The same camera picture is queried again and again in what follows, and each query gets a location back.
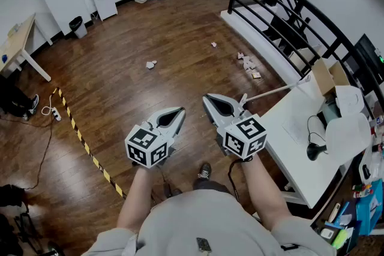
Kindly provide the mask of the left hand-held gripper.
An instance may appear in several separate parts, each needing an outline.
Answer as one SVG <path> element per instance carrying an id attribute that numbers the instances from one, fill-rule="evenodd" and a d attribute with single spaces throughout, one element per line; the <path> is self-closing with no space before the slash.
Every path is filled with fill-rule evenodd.
<path id="1" fill-rule="evenodd" d="M 175 136 L 185 117 L 184 107 L 168 107 L 155 112 L 141 125 L 135 125 L 125 138 L 128 158 L 146 168 L 163 165 L 176 152 Z"/>

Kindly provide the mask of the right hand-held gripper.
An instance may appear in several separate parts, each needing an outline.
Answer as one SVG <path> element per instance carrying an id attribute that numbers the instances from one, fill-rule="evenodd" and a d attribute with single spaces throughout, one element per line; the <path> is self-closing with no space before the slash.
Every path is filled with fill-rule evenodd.
<path id="1" fill-rule="evenodd" d="M 203 108 L 215 126 L 218 126 L 223 118 L 234 116 L 241 110 L 235 99 L 221 94 L 204 95 Z M 245 112 L 218 127 L 216 140 L 224 155 L 233 154 L 240 159 L 247 159 L 260 152 L 266 145 L 266 129 L 260 120 L 259 115 Z"/>

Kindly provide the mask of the paper scraps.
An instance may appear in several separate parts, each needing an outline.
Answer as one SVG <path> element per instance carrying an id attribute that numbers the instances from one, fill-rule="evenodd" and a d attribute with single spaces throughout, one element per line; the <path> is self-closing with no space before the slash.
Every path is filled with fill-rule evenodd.
<path id="1" fill-rule="evenodd" d="M 256 64 L 250 59 L 249 56 L 244 56 L 242 60 L 245 71 L 251 71 L 256 68 Z"/>

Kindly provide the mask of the person's left forearm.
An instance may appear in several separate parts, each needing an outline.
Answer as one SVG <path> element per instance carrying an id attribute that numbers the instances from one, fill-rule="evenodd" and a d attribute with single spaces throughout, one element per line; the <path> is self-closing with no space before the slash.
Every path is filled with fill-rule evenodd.
<path id="1" fill-rule="evenodd" d="M 127 198 L 119 213 L 116 227 L 137 232 L 151 211 L 151 193 L 154 173 L 139 167 L 130 186 Z"/>

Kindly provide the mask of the person's right forearm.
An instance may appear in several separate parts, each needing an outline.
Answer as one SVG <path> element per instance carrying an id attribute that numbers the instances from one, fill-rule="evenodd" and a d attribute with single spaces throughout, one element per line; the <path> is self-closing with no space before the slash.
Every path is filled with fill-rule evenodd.
<path id="1" fill-rule="evenodd" d="M 278 223 L 292 216 L 281 191 L 257 155 L 251 161 L 242 163 L 242 169 L 251 202 L 266 229 L 271 231 Z"/>

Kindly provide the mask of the person's right shoe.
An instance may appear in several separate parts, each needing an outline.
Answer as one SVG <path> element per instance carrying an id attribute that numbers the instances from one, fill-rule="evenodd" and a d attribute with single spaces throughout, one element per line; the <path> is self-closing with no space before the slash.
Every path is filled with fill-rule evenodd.
<path id="1" fill-rule="evenodd" d="M 199 170 L 199 173 L 197 175 L 197 178 L 201 179 L 201 180 L 209 180 L 211 173 L 212 173 L 212 167 L 211 167 L 210 163 L 204 162 L 200 166 L 200 170 Z"/>

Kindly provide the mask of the person's right leg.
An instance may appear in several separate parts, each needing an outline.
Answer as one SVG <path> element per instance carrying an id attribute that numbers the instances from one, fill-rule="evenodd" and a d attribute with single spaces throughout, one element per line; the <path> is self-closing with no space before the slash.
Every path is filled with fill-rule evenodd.
<path id="1" fill-rule="evenodd" d="M 209 190 L 214 190 L 218 192 L 228 193 L 231 195 L 230 191 L 227 189 L 225 185 L 222 185 L 216 181 L 209 180 L 209 179 L 203 179 L 203 178 L 196 179 L 193 183 L 193 190 L 198 190 L 198 189 L 209 189 Z"/>

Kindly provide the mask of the yellow black hazard tape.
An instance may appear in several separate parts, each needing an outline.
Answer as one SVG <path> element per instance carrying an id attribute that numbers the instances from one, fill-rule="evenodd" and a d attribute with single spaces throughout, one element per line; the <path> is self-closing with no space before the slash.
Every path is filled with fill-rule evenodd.
<path id="1" fill-rule="evenodd" d="M 100 164 L 100 162 L 98 161 L 98 159 L 96 159 L 96 157 L 93 155 L 93 153 L 91 152 L 91 149 L 89 147 L 89 145 L 87 144 L 87 142 L 85 141 L 85 139 L 83 138 L 83 135 L 81 134 L 79 128 L 77 127 L 76 125 L 76 121 L 74 120 L 73 118 L 73 115 L 71 113 L 71 110 L 67 104 L 67 101 L 64 97 L 64 94 L 62 93 L 61 89 L 59 87 L 55 88 L 54 91 L 52 92 L 52 94 L 58 94 L 60 99 L 61 99 L 61 102 L 62 102 L 62 105 L 64 106 L 66 112 L 67 112 L 67 115 L 68 115 L 68 118 L 71 122 L 71 126 L 72 126 L 72 129 L 74 130 L 74 132 L 76 133 L 77 135 L 77 138 L 79 139 L 79 141 L 81 142 L 82 146 L 84 147 L 84 150 L 86 151 L 86 153 L 89 155 L 89 157 L 92 159 L 92 162 L 93 164 L 98 168 L 98 170 L 103 174 L 104 178 L 111 184 L 111 186 L 114 188 L 114 190 L 125 200 L 127 198 L 127 195 L 125 194 L 125 192 L 122 190 L 122 188 L 113 180 L 113 178 L 110 176 L 110 174 L 107 172 L 107 170 Z"/>

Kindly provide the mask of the black barcode scanner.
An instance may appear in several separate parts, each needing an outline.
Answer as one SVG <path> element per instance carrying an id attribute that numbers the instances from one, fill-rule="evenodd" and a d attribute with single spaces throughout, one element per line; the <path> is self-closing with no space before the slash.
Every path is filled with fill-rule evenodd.
<path id="1" fill-rule="evenodd" d="M 319 146 L 318 144 L 310 142 L 307 147 L 307 156 L 308 159 L 311 161 L 315 161 L 317 157 L 322 153 L 326 152 L 327 147 L 326 145 Z"/>

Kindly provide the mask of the person's grey shirt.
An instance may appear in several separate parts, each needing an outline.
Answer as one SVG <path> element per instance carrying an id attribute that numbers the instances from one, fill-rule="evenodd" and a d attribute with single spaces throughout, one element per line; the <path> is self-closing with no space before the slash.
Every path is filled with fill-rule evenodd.
<path id="1" fill-rule="evenodd" d="M 228 193 L 200 189 L 155 206 L 138 234 L 114 228 L 98 235 L 82 256 L 336 256 L 336 250 L 301 218 L 266 230 Z"/>

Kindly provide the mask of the open cardboard box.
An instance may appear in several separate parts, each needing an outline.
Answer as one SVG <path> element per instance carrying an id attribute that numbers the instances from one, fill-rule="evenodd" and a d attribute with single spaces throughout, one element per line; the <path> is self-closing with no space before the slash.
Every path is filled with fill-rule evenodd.
<path id="1" fill-rule="evenodd" d="M 314 61 L 311 71 L 326 104 L 335 105 L 342 117 L 363 111 L 365 107 L 363 94 L 360 88 L 350 84 L 340 61 L 326 58 L 315 59 L 308 48 L 299 49 L 298 52 L 302 56 L 299 57 L 296 53 L 292 53 L 289 56 L 290 60 L 299 69 L 304 68 L 303 59 Z"/>

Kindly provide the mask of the grey-green flat pouch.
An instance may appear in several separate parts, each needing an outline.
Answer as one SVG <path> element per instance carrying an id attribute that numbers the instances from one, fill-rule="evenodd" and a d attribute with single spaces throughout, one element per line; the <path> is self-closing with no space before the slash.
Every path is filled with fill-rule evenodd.
<path id="1" fill-rule="evenodd" d="M 339 107 L 337 106 L 335 98 L 324 102 L 322 106 L 322 114 L 327 124 L 333 119 L 341 117 L 341 112 Z"/>

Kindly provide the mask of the white lampshade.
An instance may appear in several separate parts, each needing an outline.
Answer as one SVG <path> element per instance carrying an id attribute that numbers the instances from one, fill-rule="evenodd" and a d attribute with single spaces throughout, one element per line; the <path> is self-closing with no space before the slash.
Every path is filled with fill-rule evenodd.
<path id="1" fill-rule="evenodd" d="M 343 165 L 371 144 L 371 128 L 363 113 L 330 121 L 325 132 L 326 152 Z"/>

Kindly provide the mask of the dark clip-on device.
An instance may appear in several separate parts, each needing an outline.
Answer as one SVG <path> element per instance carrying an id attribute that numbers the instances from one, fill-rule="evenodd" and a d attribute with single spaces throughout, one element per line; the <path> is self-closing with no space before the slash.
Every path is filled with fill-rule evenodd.
<path id="1" fill-rule="evenodd" d="M 197 240 L 199 252 L 203 256 L 208 256 L 212 252 L 209 242 L 206 239 L 201 237 L 198 237 L 196 240 Z"/>

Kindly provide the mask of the grey waste bin black liner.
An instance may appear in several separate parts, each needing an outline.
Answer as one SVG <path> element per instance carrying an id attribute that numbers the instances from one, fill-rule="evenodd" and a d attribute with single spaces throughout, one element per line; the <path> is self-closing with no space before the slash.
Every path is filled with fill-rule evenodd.
<path id="1" fill-rule="evenodd" d="M 69 27 L 78 39 L 83 38 L 88 33 L 82 16 L 77 16 L 72 21 L 70 21 Z"/>

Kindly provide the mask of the white remote control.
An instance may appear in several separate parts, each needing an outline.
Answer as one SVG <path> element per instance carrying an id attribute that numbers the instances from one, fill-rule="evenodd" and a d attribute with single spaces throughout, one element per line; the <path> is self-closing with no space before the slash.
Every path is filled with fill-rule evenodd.
<path id="1" fill-rule="evenodd" d="M 340 210 L 340 203 L 336 203 L 329 218 L 328 218 L 328 222 L 329 223 L 333 223 L 334 219 L 337 217 L 337 214 L 338 214 L 338 211 Z"/>

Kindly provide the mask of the black glass door cabinet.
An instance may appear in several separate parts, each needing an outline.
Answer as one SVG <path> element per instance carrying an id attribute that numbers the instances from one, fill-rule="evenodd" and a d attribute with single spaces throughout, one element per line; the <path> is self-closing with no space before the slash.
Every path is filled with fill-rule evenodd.
<path id="1" fill-rule="evenodd" d="M 376 54 L 375 46 L 365 34 L 363 34 L 355 44 L 355 49 L 372 71 L 376 82 L 378 82 L 379 85 L 384 82 L 384 59 Z M 344 64 L 350 69 L 353 77 L 359 81 L 364 95 L 373 90 L 370 79 L 362 71 L 361 64 L 358 63 L 353 56 L 347 54 L 344 57 Z"/>

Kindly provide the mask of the white narrow side table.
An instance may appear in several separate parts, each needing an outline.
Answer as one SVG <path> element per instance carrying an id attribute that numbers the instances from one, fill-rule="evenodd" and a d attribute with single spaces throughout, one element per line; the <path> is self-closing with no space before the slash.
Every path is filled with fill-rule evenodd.
<path id="1" fill-rule="evenodd" d="M 366 148 L 358 166 L 361 182 L 368 184 L 384 177 L 384 143 Z"/>

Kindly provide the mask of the light wooden desk white legs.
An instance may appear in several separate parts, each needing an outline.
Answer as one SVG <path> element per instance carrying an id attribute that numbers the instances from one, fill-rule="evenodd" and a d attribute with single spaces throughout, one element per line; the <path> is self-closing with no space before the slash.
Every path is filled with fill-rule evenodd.
<path id="1" fill-rule="evenodd" d="M 32 27 L 35 25 L 44 39 L 51 46 L 53 44 L 49 36 L 43 31 L 36 19 L 36 14 L 30 15 L 18 29 L 8 37 L 0 47 L 0 73 L 13 64 L 18 57 L 26 60 L 46 81 L 50 82 L 51 77 L 33 60 L 31 55 L 25 50 L 26 42 Z"/>

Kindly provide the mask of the black bag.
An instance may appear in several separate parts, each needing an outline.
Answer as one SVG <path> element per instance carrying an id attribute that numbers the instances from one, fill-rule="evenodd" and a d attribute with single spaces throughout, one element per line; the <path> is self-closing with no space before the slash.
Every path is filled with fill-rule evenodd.
<path id="1" fill-rule="evenodd" d="M 15 185 L 0 186 L 0 207 L 19 206 L 25 203 L 25 190 Z"/>

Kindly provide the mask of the blue storage box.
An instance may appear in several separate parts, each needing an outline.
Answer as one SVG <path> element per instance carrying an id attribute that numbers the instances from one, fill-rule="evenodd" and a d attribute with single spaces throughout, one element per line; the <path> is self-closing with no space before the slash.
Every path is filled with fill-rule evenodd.
<path id="1" fill-rule="evenodd" d="M 360 236 L 370 235 L 383 212 L 383 181 L 372 183 L 372 193 L 360 198 L 356 204 L 356 219 L 361 222 Z"/>

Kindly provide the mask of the black equipment stand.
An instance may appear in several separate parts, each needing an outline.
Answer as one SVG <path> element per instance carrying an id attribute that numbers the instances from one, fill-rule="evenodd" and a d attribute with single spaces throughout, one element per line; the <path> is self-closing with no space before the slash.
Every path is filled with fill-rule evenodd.
<path id="1" fill-rule="evenodd" d="M 61 247 L 53 241 L 47 241 L 44 249 L 43 236 L 35 228 L 28 212 L 15 216 L 14 223 L 17 230 L 0 213 L 0 256 L 24 256 L 19 242 L 27 243 L 36 256 L 65 256 Z"/>

